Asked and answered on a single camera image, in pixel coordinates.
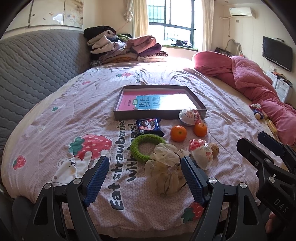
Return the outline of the right hand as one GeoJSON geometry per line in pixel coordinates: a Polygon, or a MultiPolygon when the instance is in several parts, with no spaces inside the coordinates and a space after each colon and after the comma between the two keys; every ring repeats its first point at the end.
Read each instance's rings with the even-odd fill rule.
{"type": "Polygon", "coordinates": [[[276,219],[276,215],[273,212],[271,212],[269,214],[268,221],[266,222],[266,225],[265,225],[265,231],[267,233],[271,232],[273,228],[273,222],[275,221],[275,219],[276,219]]]}

